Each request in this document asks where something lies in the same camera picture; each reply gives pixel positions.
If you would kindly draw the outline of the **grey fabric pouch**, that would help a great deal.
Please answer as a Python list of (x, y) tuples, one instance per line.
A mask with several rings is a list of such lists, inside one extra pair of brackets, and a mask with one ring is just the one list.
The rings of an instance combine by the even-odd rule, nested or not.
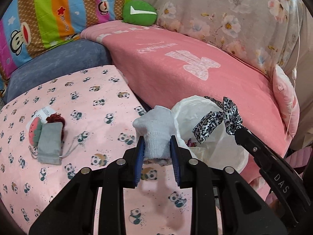
[(78, 141), (78, 136), (73, 138), (69, 149), (62, 152), (62, 123), (46, 123), (42, 126), (42, 131), (37, 146), (37, 161), (50, 165), (61, 165), (62, 160), (67, 158), (78, 146), (83, 146)]

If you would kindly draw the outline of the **dark red velvet scrunchie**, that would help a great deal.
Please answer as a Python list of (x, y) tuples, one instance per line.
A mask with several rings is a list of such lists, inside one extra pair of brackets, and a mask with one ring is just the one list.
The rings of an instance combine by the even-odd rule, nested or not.
[(62, 123), (61, 140), (64, 139), (65, 119), (58, 113), (51, 114), (46, 118), (47, 123)]

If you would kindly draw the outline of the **grey sock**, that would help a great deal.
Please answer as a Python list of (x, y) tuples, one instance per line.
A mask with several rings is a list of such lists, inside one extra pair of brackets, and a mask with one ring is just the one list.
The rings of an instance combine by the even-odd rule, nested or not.
[(174, 116), (170, 109), (155, 106), (133, 122), (137, 137), (144, 138), (144, 159), (167, 161), (170, 159), (170, 139), (176, 135)]

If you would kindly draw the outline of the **white lined trash bin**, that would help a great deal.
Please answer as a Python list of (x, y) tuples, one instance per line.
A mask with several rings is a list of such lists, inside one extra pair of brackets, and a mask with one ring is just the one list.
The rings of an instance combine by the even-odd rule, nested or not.
[(172, 108), (177, 143), (209, 167), (233, 167), (242, 172), (249, 153), (235, 142), (235, 130), (242, 128), (242, 117), (235, 103), (225, 97), (191, 96)]

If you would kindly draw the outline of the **pink panda print cloth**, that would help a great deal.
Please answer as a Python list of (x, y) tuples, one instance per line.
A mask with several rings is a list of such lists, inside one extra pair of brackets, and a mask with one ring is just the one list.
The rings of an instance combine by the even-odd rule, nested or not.
[[(42, 164), (28, 137), (38, 114), (65, 120), (60, 165)], [(1, 110), (1, 200), (17, 225), (31, 225), (83, 167), (99, 169), (136, 145), (133, 121), (144, 113), (112, 65), (41, 84)], [(189, 234), (192, 192), (180, 189), (171, 166), (147, 164), (136, 189), (124, 191), (128, 234)]]

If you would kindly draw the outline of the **pink floral pillow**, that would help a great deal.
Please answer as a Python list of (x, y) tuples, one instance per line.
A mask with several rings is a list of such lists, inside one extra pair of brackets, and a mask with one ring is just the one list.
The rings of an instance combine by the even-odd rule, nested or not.
[(279, 65), (276, 65), (273, 69), (272, 84), (273, 93), (279, 105), (287, 133), (291, 138), (294, 138), (299, 125), (300, 107), (295, 89), (289, 77)]

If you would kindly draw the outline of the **blue grey cushion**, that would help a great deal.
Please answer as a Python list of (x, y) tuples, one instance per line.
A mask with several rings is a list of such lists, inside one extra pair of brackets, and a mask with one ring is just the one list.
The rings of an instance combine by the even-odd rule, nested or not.
[(110, 52), (103, 45), (86, 39), (71, 41), (44, 52), (15, 70), (4, 94), (4, 102), (58, 77), (111, 63)]

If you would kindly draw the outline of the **pink blanket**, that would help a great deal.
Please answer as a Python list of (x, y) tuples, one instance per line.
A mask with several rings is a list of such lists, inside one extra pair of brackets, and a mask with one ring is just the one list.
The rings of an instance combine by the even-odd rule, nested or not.
[(290, 145), (271, 81), (257, 69), (200, 40), (157, 26), (110, 21), (82, 39), (106, 47), (132, 91), (147, 105), (172, 108), (191, 96), (230, 98), (244, 125), (284, 156)]

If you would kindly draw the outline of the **grey floral bedsheet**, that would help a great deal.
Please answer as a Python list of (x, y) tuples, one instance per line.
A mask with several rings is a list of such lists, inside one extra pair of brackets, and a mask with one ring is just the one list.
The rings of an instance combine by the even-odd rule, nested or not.
[(300, 67), (312, 50), (312, 18), (302, 0), (143, 0), (157, 25), (214, 45), (271, 75)]

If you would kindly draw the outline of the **colourful monkey print pillow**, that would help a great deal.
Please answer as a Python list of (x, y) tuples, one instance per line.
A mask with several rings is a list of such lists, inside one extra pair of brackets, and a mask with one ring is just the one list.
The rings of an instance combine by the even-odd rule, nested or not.
[(1, 96), (12, 73), (85, 28), (120, 20), (127, 0), (1, 0)]

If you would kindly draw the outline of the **green round cushion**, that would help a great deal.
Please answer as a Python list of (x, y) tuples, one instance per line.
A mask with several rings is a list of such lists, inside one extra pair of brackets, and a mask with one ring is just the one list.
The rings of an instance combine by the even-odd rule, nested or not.
[(131, 0), (122, 9), (122, 20), (125, 23), (149, 27), (157, 20), (157, 11), (149, 3)]

